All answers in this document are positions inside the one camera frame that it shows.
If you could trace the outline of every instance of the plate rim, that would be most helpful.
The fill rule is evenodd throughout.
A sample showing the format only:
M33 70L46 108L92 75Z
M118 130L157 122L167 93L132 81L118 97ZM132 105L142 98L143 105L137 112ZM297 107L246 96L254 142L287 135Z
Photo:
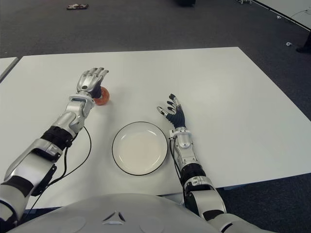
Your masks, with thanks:
M147 122L147 121L135 121L135 122L131 122L131 123L129 123L129 124L123 126L120 130L118 130L118 132L116 133L115 137L113 138L113 142L112 142L112 146L111 146L111 153L112 153L112 158L113 158L113 160L115 161L115 164L116 164L116 165L118 166L118 168L120 168L122 171L124 171L124 170L118 165L118 163L116 162L115 156L114 156L114 154L113 154L113 145L114 145L115 139L116 139L117 135L119 134L119 132L120 132L122 129L124 129L125 127L127 127L128 125L131 125L131 124L134 124L134 123L148 123L148 124L151 124L151 125L156 126L155 124L150 123L150 122ZM127 173L127 174L129 174L129 175L132 175L132 176L145 176L145 175L148 175L148 174L150 174L150 173L156 171L156 170L157 170L159 167L161 167L161 165L164 163L164 161L165 161L165 159L166 159L166 157L167 157L167 153L168 153L168 150L169 150L169 146L168 146L168 144L167 144L167 140L166 140L166 136L165 136L164 132L163 132L158 126L156 126L156 127L162 132L162 134L163 134L163 136L164 136L164 138L165 138L165 141L166 141L166 154L165 154L165 157L164 157L162 163L161 163L156 169L154 169L153 171L148 172L148 173L145 173L145 174L136 175L136 174L132 174L132 173L129 173L129 172L127 172L127 171L124 171L125 173Z

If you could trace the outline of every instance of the black cable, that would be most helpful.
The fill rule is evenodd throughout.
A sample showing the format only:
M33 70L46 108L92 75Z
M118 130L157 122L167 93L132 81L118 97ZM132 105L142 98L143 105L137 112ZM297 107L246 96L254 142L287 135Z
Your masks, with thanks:
M89 138L89 145L90 145L90 146L89 146L89 151L88 151L88 154L87 154L86 159L85 159L78 167L76 167L76 168L75 168L74 170L72 170L70 173L68 173L67 175L65 175L65 173L66 173L66 171L67 171L67 152L68 152L68 147L67 147L66 150L65 150L65 155L64 155L64 172L63 172L63 174L62 174L59 178L57 178L57 179L53 180L52 182L50 182L50 183L46 186L46 188L43 189L42 193L41 193L40 196L37 198L37 200L34 202L34 204L32 205L32 207L30 208L30 210L29 210L28 213L26 214L26 216L25 216L25 217L22 217L22 218L20 219L20 222L21 222L22 219L25 219L25 218L28 216L28 214L33 210L35 204L38 202L38 200L40 199L40 197L42 196L42 194L44 193L44 191L48 189L48 187L50 187L52 184L55 184L56 182L60 181L60 180L63 179L64 177L68 176L69 174L73 173L76 169L78 169L79 167L81 167L81 166L86 162L86 160L88 159L88 157L89 157L89 155L90 155L90 153L91 153L91 149L92 149L92 139L91 139L91 136L89 135L89 132L87 131L86 127L84 126L83 128L86 130L86 133L87 133L88 138ZM78 136L78 134L76 134L76 136L73 138L72 142L76 139L77 136Z
M179 166L175 160L175 142L176 142L176 138L174 139L173 150L172 150L172 147L171 147L172 140L170 140L170 152L171 152L171 155L172 155L173 160L174 160L174 165L175 165L175 170L176 170L177 176L178 176L179 181L181 183L181 171L180 171ZM181 183L181 186L183 188L183 197L184 197L184 202L185 202L186 201L186 192L185 192L185 188L184 188L182 183Z
M305 11L308 11L308 10L299 11L299 12L293 14L290 18L294 17L295 15L298 15L299 13L305 12Z
M69 172L67 175L65 175L63 178L65 178L66 176L70 175L71 173L73 173L75 170L77 170L79 167L81 167L85 162L86 160L88 159L89 155L91 154L91 150L92 150L92 139L91 139L91 136L89 135L89 132L87 131L86 127L84 127L84 129L86 130L86 133L88 135L88 138L89 138L89 151L88 151L88 154L87 154L87 157L86 159L78 166L76 167L74 170L72 170L71 172Z
M175 167L175 170L176 170L176 173L177 173L177 176L178 176L178 179L180 181L180 171L179 171L179 167L178 167L178 164L175 160L175 157L174 157L174 152L172 151L172 140L170 140L170 152L171 152L171 156L173 158L173 161L174 161L174 167Z
M77 138L77 136L78 136L78 134L76 134L76 136L72 139L71 142L73 142ZM59 178L57 178L57 179L53 180L52 182L50 182L47 185L47 187L49 187L50 185L60 181L65 176L65 174L67 172L67 152L68 152L68 149L69 149L69 147L66 147L65 154L64 154L64 172L63 172L63 174Z

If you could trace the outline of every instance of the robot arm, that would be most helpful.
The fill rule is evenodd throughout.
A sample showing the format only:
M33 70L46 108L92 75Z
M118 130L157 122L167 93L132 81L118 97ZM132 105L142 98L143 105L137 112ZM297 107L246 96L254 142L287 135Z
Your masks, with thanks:
M40 195L47 187L63 150L84 127L95 105L93 98L101 97L101 82L107 73L101 67L85 71L64 113L10 165L0 184L0 219L18 221L29 197Z
M185 116L179 100L173 94L170 94L169 98L173 102L167 101L170 105L168 110L173 114L161 107L157 109L175 128L170 131L170 140L174 140L173 150L177 152L174 160L180 171L185 206L205 220L210 220L216 215L226 213L224 202L193 152L191 132L185 125Z
M169 98L173 101L167 101L172 114L161 107L157 109L174 125L174 130L170 131L170 140L174 140L172 156L178 166L185 206L222 233L273 233L226 213L221 196L193 152L191 132L185 125L180 102L173 94Z

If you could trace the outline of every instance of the gray carpet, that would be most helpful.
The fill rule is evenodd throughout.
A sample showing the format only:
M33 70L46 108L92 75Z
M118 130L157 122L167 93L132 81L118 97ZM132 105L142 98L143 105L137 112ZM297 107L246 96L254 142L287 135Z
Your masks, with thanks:
M85 0L87 10L67 11L72 3L1 0L0 57L238 46L311 119L311 55L294 50L309 32L265 8L235 0L197 0L194 8L173 0ZM264 229L311 232L310 174L221 194L229 212Z

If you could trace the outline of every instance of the red ball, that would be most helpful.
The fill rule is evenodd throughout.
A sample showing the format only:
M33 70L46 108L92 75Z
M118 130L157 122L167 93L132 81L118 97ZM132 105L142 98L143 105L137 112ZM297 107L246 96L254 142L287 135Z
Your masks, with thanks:
M101 86L101 91L102 91L102 97L99 99L94 98L94 101L97 105L104 105L109 101L110 94L108 90Z

